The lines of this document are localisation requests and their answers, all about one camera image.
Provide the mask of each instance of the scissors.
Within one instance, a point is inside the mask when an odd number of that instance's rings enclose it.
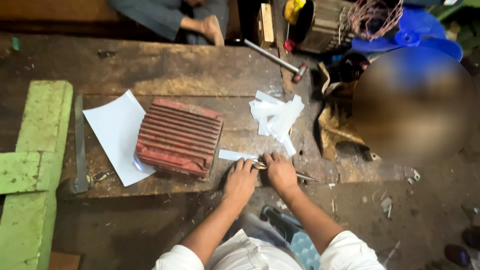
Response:
[[[265,165],[265,163],[258,161],[258,159],[252,159],[252,162],[253,162],[253,166],[259,170],[267,169],[267,166]],[[315,178],[309,177],[301,172],[296,172],[296,173],[297,173],[297,177],[302,180],[318,183],[318,180]]]

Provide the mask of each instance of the plastic strip pile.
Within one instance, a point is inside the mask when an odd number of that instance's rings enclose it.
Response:
[[[289,156],[295,155],[297,151],[293,147],[288,132],[303,110],[301,97],[295,95],[293,100],[285,103],[257,91],[255,98],[260,101],[252,100],[249,104],[253,118],[259,122],[258,135],[273,136],[285,146]]]

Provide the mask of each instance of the seated person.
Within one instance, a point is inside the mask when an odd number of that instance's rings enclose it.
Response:
[[[189,44],[223,46],[228,22],[228,0],[107,0],[117,12],[174,41],[184,29]],[[188,4],[192,18],[180,8]]]
[[[264,160],[273,188],[321,254],[323,270],[384,270],[375,251],[352,232],[343,230],[300,190],[295,169],[284,156],[265,153]],[[302,270],[289,250],[249,237],[245,232],[252,232],[251,228],[239,230],[218,246],[252,195],[257,175],[258,169],[252,167],[252,160],[237,161],[228,173],[220,205],[180,245],[163,254],[153,269]]]

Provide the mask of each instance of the hammer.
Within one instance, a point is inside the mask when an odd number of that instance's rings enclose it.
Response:
[[[308,66],[305,63],[302,63],[298,68],[292,66],[291,64],[283,61],[282,59],[278,58],[277,56],[269,53],[268,51],[260,48],[259,46],[253,44],[251,41],[248,39],[244,39],[245,44],[247,44],[248,47],[254,49],[255,51],[263,54],[266,58],[269,58],[270,60],[280,64],[281,66],[285,67],[286,69],[292,71],[295,75],[293,75],[292,82],[297,84],[299,81],[302,79],[303,75],[308,70]]]

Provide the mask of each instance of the hand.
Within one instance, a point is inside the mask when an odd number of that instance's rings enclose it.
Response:
[[[273,152],[272,155],[264,153],[264,160],[267,163],[268,178],[280,197],[283,198],[289,191],[297,190],[297,172],[287,158]]]
[[[251,159],[239,159],[228,172],[222,201],[233,203],[241,210],[253,194],[257,175],[258,169],[252,168]]]

